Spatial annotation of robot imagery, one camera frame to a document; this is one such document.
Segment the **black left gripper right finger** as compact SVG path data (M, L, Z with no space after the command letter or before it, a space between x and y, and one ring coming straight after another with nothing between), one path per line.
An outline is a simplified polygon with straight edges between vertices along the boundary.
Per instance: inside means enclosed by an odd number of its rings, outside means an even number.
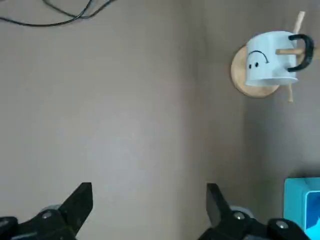
M293 221L271 218L267 224L242 210L233 210L215 183L206 185L206 212L211 226L200 240L308 240Z

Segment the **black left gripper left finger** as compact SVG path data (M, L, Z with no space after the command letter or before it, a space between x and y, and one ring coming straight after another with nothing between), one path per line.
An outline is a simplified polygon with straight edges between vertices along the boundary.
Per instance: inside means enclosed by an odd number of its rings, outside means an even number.
M62 204L43 208L19 223L14 216L0 218L2 240L75 240L93 209L92 183L81 183Z

